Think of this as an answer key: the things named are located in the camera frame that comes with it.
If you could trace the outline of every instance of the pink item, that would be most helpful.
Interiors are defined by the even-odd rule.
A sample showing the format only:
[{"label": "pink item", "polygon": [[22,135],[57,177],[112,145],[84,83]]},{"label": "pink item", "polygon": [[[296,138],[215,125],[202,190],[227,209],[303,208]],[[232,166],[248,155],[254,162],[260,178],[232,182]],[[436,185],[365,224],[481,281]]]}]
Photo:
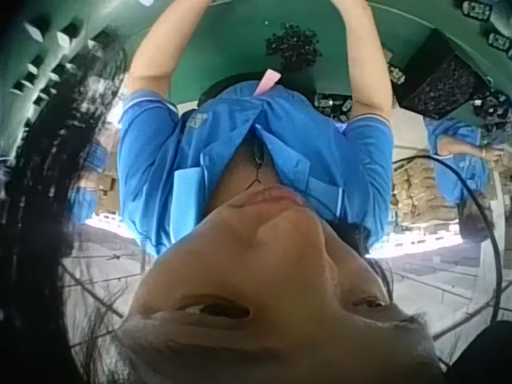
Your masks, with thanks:
[{"label": "pink item", "polygon": [[259,82],[258,88],[254,92],[254,96],[259,96],[270,90],[281,78],[281,74],[275,70],[267,70]]}]

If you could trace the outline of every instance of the lips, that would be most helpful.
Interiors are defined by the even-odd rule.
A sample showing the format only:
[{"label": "lips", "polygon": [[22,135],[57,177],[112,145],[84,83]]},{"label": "lips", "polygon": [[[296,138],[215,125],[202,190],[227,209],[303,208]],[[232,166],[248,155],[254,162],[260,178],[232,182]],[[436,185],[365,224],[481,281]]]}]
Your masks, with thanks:
[{"label": "lips", "polygon": [[272,203],[291,203],[296,206],[306,206],[306,201],[301,196],[284,186],[270,186],[255,191],[245,196],[238,206],[244,207]]}]

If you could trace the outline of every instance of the blue shirt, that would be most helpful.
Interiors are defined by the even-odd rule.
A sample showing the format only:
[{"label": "blue shirt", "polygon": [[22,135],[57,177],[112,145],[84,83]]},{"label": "blue shirt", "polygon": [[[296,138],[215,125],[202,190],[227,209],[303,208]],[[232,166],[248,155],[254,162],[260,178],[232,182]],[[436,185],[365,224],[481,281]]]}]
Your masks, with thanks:
[{"label": "blue shirt", "polygon": [[[480,129],[475,126],[447,118],[440,121],[425,118],[430,153],[455,168],[472,190],[485,191],[489,180],[489,168],[486,161],[470,154],[438,155],[438,140],[441,136],[451,136],[457,140],[478,146]],[[435,163],[435,178],[439,193],[450,204],[464,202],[467,192],[450,170]]]},{"label": "blue shirt", "polygon": [[[99,143],[93,143],[87,155],[85,171],[103,172],[108,161],[109,152]],[[80,186],[71,189],[71,216],[78,224],[83,224],[93,216],[98,204],[98,192]]]},{"label": "blue shirt", "polygon": [[355,119],[343,132],[300,94],[257,82],[229,88],[180,118],[152,91],[126,100],[118,150],[123,221],[159,256],[202,220],[226,165],[252,130],[270,152],[283,185],[325,220],[344,218],[385,230],[390,210],[393,136],[382,118]]}]

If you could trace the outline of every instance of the black wire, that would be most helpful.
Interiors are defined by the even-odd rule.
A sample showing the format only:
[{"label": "black wire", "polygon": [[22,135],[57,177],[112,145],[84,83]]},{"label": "black wire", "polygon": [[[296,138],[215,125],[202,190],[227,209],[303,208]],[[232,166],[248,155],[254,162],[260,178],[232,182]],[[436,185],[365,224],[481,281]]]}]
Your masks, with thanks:
[{"label": "black wire", "polygon": [[489,218],[486,215],[486,212],[480,203],[480,201],[477,199],[477,197],[474,195],[472,189],[470,186],[467,185],[466,180],[461,176],[461,174],[453,168],[450,164],[447,164],[443,160],[436,158],[434,156],[430,156],[428,154],[417,154],[415,156],[410,156],[408,158],[402,158],[400,160],[397,160],[393,162],[393,165],[400,164],[402,162],[409,162],[412,160],[416,160],[417,158],[428,158],[430,160],[434,160],[436,163],[441,164],[448,170],[450,170],[457,179],[461,182],[462,186],[468,193],[468,195],[471,197],[471,200],[473,200],[473,203],[476,205],[478,212],[482,216],[482,220],[484,222],[484,225],[486,226],[487,233],[489,234],[489,240],[493,247],[494,252],[494,268],[496,269],[496,288],[494,289],[494,307],[492,314],[490,316],[490,324],[494,324],[498,320],[499,315],[499,308],[502,304],[502,284],[503,284],[503,271],[502,271],[502,257],[500,255],[498,242],[496,241],[496,236],[494,236],[493,226],[490,223]]}]

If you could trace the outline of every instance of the eye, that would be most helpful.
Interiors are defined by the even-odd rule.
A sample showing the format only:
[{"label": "eye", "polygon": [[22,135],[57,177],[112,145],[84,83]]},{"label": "eye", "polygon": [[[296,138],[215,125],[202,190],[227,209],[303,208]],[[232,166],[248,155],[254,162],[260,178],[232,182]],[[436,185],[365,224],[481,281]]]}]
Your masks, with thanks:
[{"label": "eye", "polygon": [[181,305],[178,310],[188,314],[204,314],[216,318],[244,319],[250,316],[246,306],[225,299],[215,299],[203,302]]},{"label": "eye", "polygon": [[360,298],[353,302],[352,305],[355,306],[356,308],[360,306],[366,306],[367,308],[381,308],[383,306],[386,306],[383,300],[375,296]]}]

